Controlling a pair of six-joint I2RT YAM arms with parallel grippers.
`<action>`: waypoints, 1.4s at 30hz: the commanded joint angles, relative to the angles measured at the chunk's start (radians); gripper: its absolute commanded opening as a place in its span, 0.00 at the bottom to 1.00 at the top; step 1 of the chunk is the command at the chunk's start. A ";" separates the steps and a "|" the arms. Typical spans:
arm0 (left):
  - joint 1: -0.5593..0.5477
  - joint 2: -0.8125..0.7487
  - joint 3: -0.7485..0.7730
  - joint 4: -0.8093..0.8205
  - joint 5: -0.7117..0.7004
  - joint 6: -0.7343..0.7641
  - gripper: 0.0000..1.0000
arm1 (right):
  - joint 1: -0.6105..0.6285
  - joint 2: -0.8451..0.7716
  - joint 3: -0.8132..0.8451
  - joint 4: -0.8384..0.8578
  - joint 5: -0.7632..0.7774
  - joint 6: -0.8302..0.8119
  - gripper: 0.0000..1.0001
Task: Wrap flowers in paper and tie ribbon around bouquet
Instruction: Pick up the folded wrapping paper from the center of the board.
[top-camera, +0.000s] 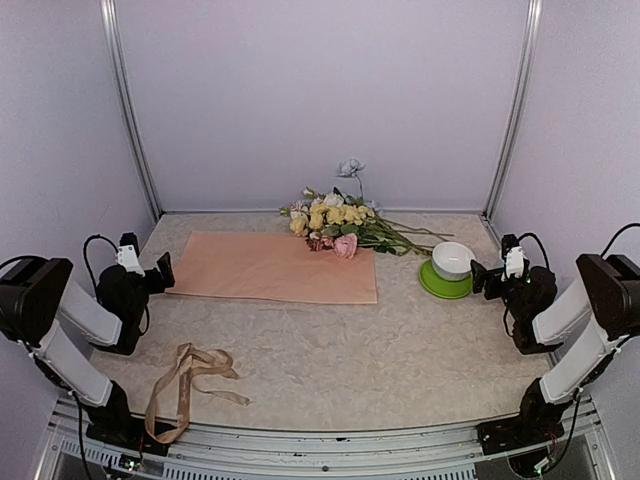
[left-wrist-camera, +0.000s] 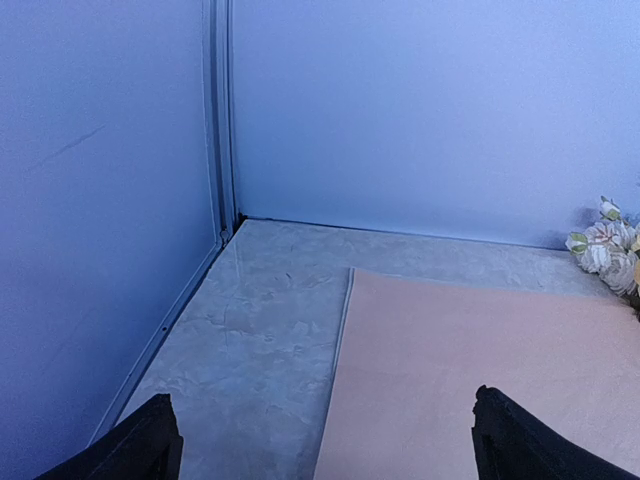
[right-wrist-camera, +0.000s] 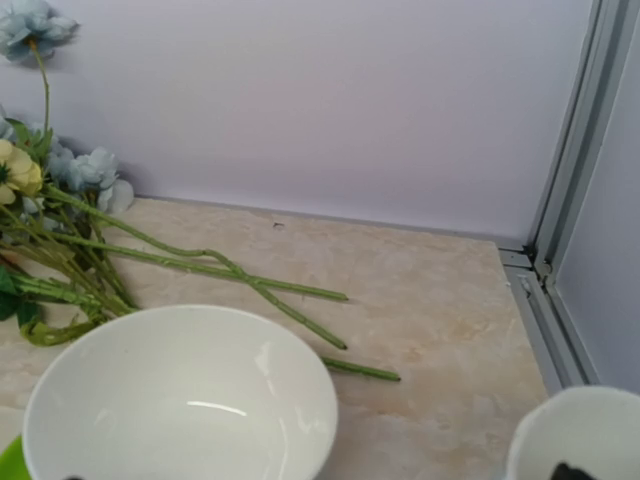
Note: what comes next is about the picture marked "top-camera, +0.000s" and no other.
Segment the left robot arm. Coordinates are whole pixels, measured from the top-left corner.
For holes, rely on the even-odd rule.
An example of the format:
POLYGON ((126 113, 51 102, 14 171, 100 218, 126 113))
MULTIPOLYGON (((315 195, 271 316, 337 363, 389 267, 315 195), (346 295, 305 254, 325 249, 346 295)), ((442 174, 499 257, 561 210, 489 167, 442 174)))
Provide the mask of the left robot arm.
POLYGON ((73 280, 73 264, 66 258, 23 255, 1 269, 2 334, 23 345, 43 374, 76 399, 89 417, 88 437, 127 448, 159 448, 153 436, 168 432, 169 424, 146 424, 133 416, 124 389, 86 358, 64 326, 74 326, 98 350, 132 355, 149 327, 150 297, 175 284, 170 255, 149 270, 136 260, 110 266, 101 273, 95 296, 73 280))

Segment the pink rose stem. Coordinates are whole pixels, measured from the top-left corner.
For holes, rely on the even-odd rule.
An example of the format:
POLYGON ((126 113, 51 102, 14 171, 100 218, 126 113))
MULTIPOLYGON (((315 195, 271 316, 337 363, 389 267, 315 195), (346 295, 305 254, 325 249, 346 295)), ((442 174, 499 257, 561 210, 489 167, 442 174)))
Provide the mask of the pink rose stem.
POLYGON ((377 253, 390 254, 397 257, 408 254, 430 257, 433 250, 432 247, 419 246, 408 240, 394 243, 392 240, 375 239, 373 242, 361 243, 354 233, 342 235, 333 241, 332 250, 339 258, 352 259, 359 249, 371 249, 377 253))

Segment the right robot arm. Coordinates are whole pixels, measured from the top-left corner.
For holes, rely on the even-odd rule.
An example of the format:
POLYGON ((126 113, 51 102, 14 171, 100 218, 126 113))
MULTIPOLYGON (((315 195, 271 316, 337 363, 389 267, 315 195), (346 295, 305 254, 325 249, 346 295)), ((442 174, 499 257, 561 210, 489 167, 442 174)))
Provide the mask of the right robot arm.
POLYGON ((478 437, 486 454, 549 441, 564 433, 564 412, 639 333, 639 267, 624 255, 582 254, 580 273, 559 291, 554 273, 522 260, 487 270, 472 262, 473 290, 501 299, 507 335, 524 355, 554 352, 573 343, 548 372, 527 387, 517 415, 484 422, 478 437))

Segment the white pink flower stem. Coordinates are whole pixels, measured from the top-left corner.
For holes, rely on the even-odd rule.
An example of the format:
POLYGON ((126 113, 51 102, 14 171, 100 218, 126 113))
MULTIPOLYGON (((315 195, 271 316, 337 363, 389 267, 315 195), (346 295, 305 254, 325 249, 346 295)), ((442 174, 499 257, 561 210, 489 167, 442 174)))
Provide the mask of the white pink flower stem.
POLYGON ((314 205, 314 202, 318 200, 321 195, 309 187, 305 187, 302 192, 302 199, 294 201, 289 206, 284 206, 279 209, 279 214, 283 217, 289 217, 291 220, 295 220, 300 217, 307 217, 310 212, 310 208, 314 205))

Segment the yellow rose bunch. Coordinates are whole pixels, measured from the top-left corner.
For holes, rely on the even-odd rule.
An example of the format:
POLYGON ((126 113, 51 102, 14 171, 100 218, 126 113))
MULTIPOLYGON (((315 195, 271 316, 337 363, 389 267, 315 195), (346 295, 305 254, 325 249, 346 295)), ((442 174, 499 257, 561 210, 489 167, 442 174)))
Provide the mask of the yellow rose bunch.
POLYGON ((312 237, 333 237, 354 233, 359 241, 373 242, 375 239, 392 240, 399 243, 401 240, 424 246, 410 239, 410 236, 428 236, 439 241, 447 241, 453 234, 438 233, 425 227, 409 227, 401 223, 382 218, 366 206, 345 205, 339 209, 327 209, 322 203, 313 205, 307 217, 290 220, 291 232, 305 241, 312 237))

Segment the pink wrapping paper sheet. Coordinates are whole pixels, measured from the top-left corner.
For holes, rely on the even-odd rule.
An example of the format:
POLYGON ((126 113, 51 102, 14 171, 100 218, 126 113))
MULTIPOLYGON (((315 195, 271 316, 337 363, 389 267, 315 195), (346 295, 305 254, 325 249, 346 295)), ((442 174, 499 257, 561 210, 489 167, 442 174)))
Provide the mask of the pink wrapping paper sheet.
POLYGON ((341 259, 287 234, 194 231, 173 268, 174 295, 330 305, 377 302, 374 253, 341 259))

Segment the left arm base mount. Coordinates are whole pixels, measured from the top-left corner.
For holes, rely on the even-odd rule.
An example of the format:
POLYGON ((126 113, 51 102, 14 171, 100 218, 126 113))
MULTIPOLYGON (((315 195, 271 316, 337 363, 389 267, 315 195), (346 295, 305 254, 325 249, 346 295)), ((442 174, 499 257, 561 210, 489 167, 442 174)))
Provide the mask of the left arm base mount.
POLYGON ((160 443, 152 438, 146 431, 144 420, 137 417, 132 418, 130 428, 125 433, 92 423, 86 429, 86 436, 108 445, 137 451, 141 454, 165 457, 169 451, 169 445, 160 443))

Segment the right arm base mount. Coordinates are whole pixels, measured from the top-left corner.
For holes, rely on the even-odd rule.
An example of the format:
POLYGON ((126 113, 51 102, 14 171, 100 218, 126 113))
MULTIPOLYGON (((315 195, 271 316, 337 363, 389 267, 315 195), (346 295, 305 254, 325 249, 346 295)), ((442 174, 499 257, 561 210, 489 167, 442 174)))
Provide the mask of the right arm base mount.
POLYGON ((519 416, 483 422, 477 426, 484 455, 516 450, 550 441, 565 433, 561 422, 535 422, 526 426, 519 416))

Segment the white rose stem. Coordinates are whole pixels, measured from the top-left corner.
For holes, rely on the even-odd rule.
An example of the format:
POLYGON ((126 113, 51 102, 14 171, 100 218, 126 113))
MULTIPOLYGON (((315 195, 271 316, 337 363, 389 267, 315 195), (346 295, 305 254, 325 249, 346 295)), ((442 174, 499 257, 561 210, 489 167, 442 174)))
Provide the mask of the white rose stem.
POLYGON ((341 194, 329 193, 324 197, 322 204, 327 209, 331 209, 331 208, 339 209, 346 205, 346 200, 341 194))

